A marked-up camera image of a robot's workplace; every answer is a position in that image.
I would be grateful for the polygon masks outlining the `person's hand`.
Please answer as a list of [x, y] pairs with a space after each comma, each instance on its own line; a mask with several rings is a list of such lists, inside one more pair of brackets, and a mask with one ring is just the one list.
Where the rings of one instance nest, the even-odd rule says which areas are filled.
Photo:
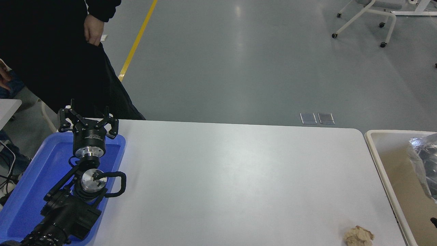
[[103, 35], [104, 22], [88, 14], [83, 23], [84, 36], [87, 43], [99, 46]]
[[0, 86], [1, 88], [4, 88], [8, 91], [11, 90], [11, 88], [8, 86], [8, 82], [11, 81], [11, 76], [6, 68], [1, 67], [0, 68]]

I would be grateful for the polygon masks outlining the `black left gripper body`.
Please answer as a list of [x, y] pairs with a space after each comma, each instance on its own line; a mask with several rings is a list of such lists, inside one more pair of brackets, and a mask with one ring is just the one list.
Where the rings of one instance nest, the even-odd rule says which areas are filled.
[[73, 127], [73, 149], [83, 149], [86, 147], [97, 147], [105, 150], [106, 129], [86, 128], [81, 123]]

